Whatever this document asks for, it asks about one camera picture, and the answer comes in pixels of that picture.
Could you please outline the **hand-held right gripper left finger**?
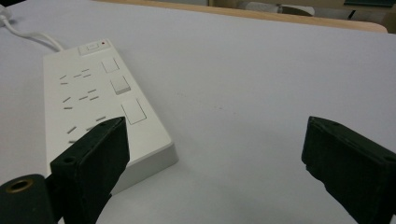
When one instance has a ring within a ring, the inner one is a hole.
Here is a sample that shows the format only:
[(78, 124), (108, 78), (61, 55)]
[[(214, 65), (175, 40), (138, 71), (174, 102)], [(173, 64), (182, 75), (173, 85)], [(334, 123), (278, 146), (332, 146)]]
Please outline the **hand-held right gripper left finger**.
[(50, 163), (65, 224), (95, 224), (130, 160), (126, 120), (103, 121)]

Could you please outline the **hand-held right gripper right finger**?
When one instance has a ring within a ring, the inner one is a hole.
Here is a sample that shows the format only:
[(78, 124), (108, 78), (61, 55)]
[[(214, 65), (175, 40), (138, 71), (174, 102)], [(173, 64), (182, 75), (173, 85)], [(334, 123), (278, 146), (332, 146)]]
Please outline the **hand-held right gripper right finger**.
[(340, 123), (311, 117), (302, 162), (359, 224), (389, 224), (396, 215), (396, 153)]

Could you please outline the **white power strip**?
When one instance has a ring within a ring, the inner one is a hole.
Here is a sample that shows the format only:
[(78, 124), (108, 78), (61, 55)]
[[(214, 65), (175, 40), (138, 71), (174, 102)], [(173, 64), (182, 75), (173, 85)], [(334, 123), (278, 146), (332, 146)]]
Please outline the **white power strip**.
[(97, 124), (124, 117), (130, 161), (114, 194), (178, 162), (169, 133), (109, 40), (46, 55), (43, 71), (47, 161)]

